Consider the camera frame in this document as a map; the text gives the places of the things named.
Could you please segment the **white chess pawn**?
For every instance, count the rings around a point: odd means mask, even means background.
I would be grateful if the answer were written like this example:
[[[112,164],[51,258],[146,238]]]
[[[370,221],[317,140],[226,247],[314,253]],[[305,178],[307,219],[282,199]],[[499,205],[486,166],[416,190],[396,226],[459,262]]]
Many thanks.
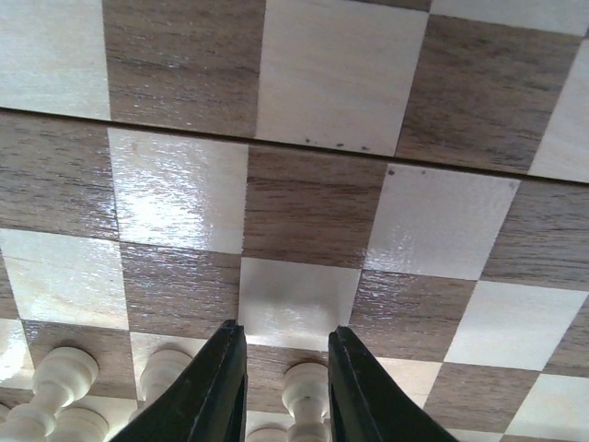
[[[324,418],[329,410],[328,368],[319,363],[302,363],[283,376],[283,406],[294,418],[287,430],[289,441],[329,441]]]
[[[85,397],[98,378],[98,363],[74,347],[51,350],[35,369],[33,398],[14,407],[1,424],[3,441],[43,441],[55,426],[55,415]]]

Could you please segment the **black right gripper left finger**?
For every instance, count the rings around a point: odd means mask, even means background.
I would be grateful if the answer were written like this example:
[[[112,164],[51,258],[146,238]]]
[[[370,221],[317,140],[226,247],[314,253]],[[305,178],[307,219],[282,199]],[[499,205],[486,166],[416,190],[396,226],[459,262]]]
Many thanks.
[[[226,320],[162,396],[112,440],[243,441],[247,391],[244,327]]]

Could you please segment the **white chess piece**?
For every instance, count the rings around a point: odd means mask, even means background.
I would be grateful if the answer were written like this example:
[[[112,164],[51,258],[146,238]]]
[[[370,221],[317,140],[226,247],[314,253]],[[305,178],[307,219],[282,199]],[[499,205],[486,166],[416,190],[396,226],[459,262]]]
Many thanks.
[[[161,350],[152,354],[140,377],[144,407],[130,415],[129,423],[165,393],[190,362],[191,357],[178,350]]]

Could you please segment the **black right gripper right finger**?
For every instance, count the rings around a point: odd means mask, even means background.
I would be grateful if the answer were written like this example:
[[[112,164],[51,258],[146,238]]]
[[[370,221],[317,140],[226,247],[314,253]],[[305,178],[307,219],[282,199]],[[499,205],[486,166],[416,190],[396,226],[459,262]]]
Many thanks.
[[[404,393],[346,326],[329,334],[328,370],[334,441],[456,442]]]

